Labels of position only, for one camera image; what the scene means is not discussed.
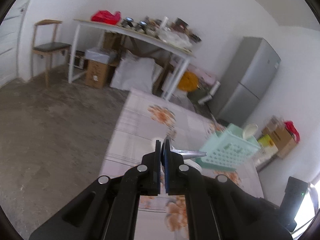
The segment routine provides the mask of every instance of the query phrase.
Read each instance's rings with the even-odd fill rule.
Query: silver screw
[[[219,182],[222,182],[222,183],[225,183],[225,182],[228,181],[228,177],[225,176],[225,175],[219,175],[219,176],[218,176],[218,181],[219,181]]]
[[[179,166],[179,170],[180,170],[180,171],[187,171],[187,170],[189,170],[189,166],[188,166],[188,165],[185,165],[185,164],[181,164],[181,165]]]
[[[109,178],[107,177],[107,176],[100,176],[99,178],[98,178],[98,182],[100,183],[100,184],[106,184],[107,182],[109,181]]]
[[[148,169],[148,167],[146,165],[139,165],[137,167],[137,170],[140,171],[140,172],[143,172],[143,171],[146,171]]]

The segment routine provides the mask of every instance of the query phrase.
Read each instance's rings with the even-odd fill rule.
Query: yellow object
[[[197,89],[198,82],[198,77],[194,73],[186,71],[178,84],[178,89],[186,92],[194,91]]]

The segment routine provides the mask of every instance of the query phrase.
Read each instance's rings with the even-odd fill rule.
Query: plastic basket
[[[200,149],[207,152],[207,156],[197,158],[196,162],[204,168],[235,170],[260,149],[253,136],[244,140],[242,131],[240,127],[230,124],[224,132],[213,133]]]

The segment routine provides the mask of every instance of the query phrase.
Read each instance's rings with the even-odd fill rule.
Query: refrigerator
[[[280,62],[264,38],[244,37],[208,102],[213,116],[241,127],[264,96]]]

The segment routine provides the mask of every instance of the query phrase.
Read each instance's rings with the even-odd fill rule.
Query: black chair cushion
[[[62,43],[62,42],[50,42],[46,44],[39,45],[37,47],[34,47],[34,50],[41,51],[41,52],[52,52],[59,49],[67,49],[71,45]]]

